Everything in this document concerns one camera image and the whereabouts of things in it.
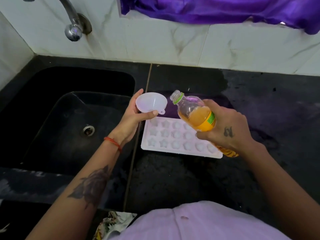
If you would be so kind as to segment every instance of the light purple shirt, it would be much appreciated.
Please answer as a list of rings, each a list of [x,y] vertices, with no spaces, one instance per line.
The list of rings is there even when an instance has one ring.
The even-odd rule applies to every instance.
[[[152,210],[112,240],[289,240],[261,220],[210,201]]]

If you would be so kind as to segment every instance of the forearm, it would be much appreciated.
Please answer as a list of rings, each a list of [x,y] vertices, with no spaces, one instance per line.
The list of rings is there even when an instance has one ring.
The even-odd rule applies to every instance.
[[[27,240],[85,239],[118,156],[118,147],[104,141],[34,227]]]
[[[292,239],[320,239],[320,206],[257,143],[243,155],[281,223]]]

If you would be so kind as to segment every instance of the faucet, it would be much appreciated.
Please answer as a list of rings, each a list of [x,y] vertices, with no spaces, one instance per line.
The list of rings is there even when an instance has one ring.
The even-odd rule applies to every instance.
[[[69,0],[59,0],[69,16],[71,24],[68,24],[64,30],[66,37],[71,41],[78,41],[82,34],[88,35],[92,32],[90,21],[81,13],[77,13]]]

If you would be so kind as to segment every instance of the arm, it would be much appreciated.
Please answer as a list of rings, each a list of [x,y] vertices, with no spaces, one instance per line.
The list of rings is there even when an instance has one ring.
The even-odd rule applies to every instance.
[[[138,113],[135,100],[142,93],[143,89],[140,89],[132,97],[120,123],[108,135],[121,147],[133,138],[140,121],[158,114],[157,111]],[[116,145],[109,141],[102,142],[26,239],[85,239],[118,156]]]
[[[282,230],[290,238],[320,239],[320,206],[278,165],[264,145],[253,140],[246,117],[212,100],[204,102],[217,121],[213,130],[198,132],[197,137],[243,157],[266,194]]]

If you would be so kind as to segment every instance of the yellow label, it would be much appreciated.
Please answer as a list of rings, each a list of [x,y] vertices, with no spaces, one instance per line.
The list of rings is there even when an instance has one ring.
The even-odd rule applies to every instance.
[[[199,126],[196,127],[197,131],[210,131],[214,128],[214,125],[216,124],[216,118],[214,117],[214,114],[210,112],[207,119]]]

